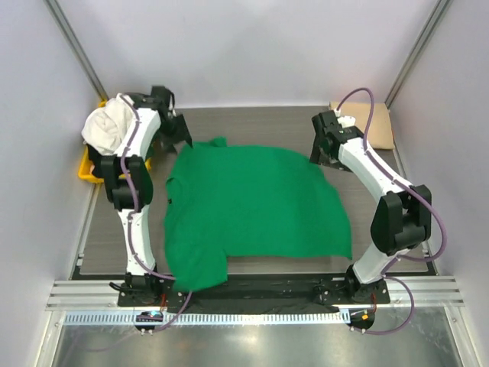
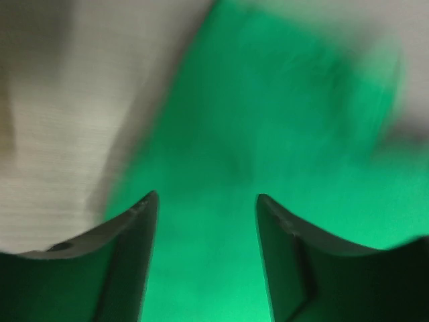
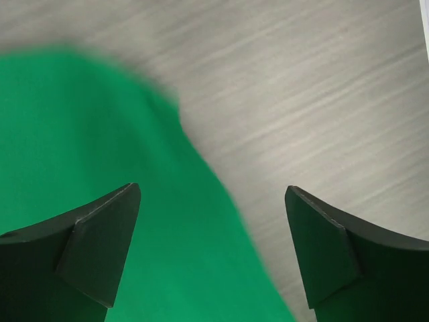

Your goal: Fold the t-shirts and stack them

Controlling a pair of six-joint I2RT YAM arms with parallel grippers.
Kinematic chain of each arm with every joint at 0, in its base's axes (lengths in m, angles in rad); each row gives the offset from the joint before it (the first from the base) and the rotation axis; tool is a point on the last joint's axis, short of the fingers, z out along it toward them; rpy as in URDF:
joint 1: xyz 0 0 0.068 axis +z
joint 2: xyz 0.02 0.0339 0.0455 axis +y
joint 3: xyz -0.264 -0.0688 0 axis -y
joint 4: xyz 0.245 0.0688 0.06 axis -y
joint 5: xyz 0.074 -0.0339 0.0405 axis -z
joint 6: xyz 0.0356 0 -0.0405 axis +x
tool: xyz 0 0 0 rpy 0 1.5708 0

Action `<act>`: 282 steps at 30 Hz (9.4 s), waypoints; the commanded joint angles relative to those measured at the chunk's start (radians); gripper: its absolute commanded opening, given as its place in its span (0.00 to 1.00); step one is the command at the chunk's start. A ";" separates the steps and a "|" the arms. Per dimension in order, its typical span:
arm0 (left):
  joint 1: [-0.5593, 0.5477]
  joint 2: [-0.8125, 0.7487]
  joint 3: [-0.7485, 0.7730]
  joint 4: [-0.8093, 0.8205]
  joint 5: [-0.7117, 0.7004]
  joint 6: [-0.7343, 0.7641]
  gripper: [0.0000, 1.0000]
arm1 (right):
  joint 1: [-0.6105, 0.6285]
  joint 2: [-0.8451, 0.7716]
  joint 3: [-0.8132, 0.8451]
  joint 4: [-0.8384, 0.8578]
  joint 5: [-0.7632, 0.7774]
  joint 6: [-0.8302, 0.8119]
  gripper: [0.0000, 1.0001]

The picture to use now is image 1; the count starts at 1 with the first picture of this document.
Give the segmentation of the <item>bright green t-shirt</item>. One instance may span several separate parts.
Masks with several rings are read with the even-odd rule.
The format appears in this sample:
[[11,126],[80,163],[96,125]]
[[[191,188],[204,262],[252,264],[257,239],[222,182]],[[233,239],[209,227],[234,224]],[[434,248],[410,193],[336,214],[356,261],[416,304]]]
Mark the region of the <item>bright green t-shirt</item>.
[[352,257],[338,191],[295,151],[228,145],[183,147],[166,182],[164,249],[175,287],[226,282],[237,257]]

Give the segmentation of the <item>yellow plastic bin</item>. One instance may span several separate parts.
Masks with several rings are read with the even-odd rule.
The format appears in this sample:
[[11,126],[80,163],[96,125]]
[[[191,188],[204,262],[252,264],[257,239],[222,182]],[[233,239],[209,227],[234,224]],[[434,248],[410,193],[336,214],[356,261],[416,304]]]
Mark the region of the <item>yellow plastic bin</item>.
[[[154,144],[150,146],[150,152],[148,153],[147,160],[145,161],[145,167],[148,171],[151,170],[151,161],[154,156]],[[95,169],[95,164],[89,158],[89,149],[88,146],[85,145],[83,150],[83,156],[81,158],[79,168],[78,168],[78,178],[80,180],[87,181],[91,184],[103,184],[104,180],[101,177],[96,177],[93,174],[93,170]]]

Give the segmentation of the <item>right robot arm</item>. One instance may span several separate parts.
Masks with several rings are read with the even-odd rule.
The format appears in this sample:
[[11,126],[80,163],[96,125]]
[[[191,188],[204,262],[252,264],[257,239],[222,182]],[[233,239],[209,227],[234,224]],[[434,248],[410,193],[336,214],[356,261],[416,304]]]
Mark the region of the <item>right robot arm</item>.
[[395,261],[431,236],[432,214],[420,202],[432,202],[430,190],[413,186],[394,171],[354,125],[339,121],[333,110],[312,117],[315,132],[309,161],[350,171],[377,201],[371,222],[371,244],[345,272],[346,297],[370,300]]

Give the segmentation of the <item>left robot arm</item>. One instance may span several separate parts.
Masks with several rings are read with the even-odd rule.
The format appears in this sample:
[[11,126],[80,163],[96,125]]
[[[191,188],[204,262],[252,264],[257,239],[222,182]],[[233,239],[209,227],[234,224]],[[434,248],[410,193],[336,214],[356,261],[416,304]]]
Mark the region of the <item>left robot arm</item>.
[[100,166],[108,201],[114,206],[124,232],[127,266],[121,284],[112,283],[120,306],[155,306],[163,294],[165,274],[157,271],[151,248],[149,209],[154,186],[146,167],[147,153],[155,140],[165,148],[192,145],[183,114],[175,110],[175,96],[165,86],[150,93],[121,95],[129,108],[131,123],[115,152],[101,159]]

